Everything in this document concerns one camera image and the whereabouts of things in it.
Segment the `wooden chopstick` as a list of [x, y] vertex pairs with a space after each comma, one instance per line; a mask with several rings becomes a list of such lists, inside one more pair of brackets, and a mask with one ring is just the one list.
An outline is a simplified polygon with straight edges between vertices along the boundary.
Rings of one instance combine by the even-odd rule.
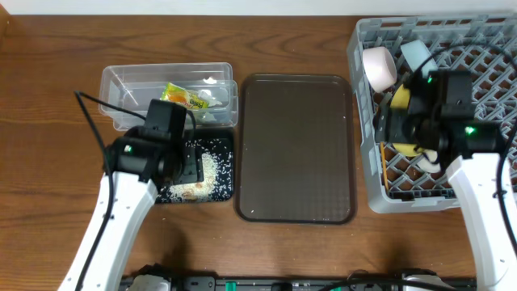
[[380, 143], [380, 159], [381, 159], [382, 175], [383, 175], [383, 180], [384, 180], [385, 191], [386, 191], [386, 194], [389, 194], [389, 179], [387, 176], [387, 165], [386, 165], [386, 158], [385, 158], [384, 142]]

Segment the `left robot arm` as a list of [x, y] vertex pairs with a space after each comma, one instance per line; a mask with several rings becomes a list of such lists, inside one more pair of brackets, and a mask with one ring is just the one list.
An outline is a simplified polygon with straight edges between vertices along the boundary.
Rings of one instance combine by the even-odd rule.
[[165, 185], [203, 181], [200, 149], [187, 144], [185, 107], [154, 99], [142, 125], [101, 145], [99, 196], [62, 290], [116, 290], [141, 224]]

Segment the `blue bowl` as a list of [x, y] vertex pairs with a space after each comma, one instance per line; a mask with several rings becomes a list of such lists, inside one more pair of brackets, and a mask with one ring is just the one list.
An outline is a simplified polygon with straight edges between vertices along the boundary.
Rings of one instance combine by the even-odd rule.
[[[413, 72], [431, 55], [427, 46], [421, 40], [414, 40], [401, 46], [401, 51]], [[438, 69], [435, 61], [430, 59], [421, 69], [422, 76], [425, 78], [431, 71]]]

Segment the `yellow plate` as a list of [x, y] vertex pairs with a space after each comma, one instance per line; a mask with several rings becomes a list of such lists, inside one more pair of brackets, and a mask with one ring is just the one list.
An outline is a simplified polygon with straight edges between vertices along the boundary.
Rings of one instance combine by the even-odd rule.
[[[407, 109], [410, 101], [410, 91], [400, 85], [392, 98], [390, 107], [395, 109]], [[393, 143], [393, 147], [400, 154], [407, 157], [415, 157], [422, 153], [422, 150], [415, 150], [415, 145]]]

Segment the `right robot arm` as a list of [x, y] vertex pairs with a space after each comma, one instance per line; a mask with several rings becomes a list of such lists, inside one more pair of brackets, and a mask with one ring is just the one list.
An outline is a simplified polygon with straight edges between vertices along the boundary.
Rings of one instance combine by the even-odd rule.
[[475, 117], [469, 72], [415, 71], [406, 108], [382, 107], [378, 142], [434, 150], [467, 228], [480, 290], [516, 288], [516, 202], [499, 124]]

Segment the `small white cup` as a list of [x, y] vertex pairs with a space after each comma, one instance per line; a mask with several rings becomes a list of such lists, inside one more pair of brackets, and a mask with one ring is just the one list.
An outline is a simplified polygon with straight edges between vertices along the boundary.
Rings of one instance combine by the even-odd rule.
[[434, 150], [425, 150], [422, 153], [422, 158], [418, 161], [417, 166], [428, 173], [439, 173], [441, 167], [437, 161], [438, 154]]

